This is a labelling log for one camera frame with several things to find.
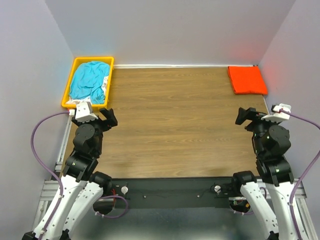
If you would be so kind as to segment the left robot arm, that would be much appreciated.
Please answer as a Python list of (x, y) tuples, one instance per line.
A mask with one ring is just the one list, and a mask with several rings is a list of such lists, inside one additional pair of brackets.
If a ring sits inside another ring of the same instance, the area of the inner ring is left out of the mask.
[(54, 175), (58, 189), (36, 228), (23, 235), (24, 240), (69, 240), (82, 218), (104, 192), (112, 178), (96, 172), (102, 154), (104, 132), (118, 125), (112, 108), (99, 111), (101, 119), (88, 107), (78, 106), (72, 117), (77, 126), (73, 150), (65, 162), (62, 177)]

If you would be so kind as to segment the orange t shirt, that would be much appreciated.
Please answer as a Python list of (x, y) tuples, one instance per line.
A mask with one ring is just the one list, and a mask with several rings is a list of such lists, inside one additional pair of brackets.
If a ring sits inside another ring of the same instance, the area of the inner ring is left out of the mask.
[(268, 89), (258, 66), (228, 66), (227, 73), (236, 95), (267, 95)]

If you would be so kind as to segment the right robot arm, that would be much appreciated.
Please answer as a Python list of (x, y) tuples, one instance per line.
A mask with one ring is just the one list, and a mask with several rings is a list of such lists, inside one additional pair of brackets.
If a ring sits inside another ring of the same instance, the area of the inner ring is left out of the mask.
[(268, 115), (255, 108), (239, 108), (236, 125), (250, 121), (245, 130), (252, 132), (252, 147), (256, 168), (267, 188), (272, 205), (261, 193), (257, 179), (251, 171), (234, 173), (234, 188), (242, 194), (253, 210), (263, 235), (267, 240), (297, 240), (293, 221), (290, 219), (290, 192), (294, 177), (284, 154), (291, 147), (290, 133), (278, 122), (268, 120)]

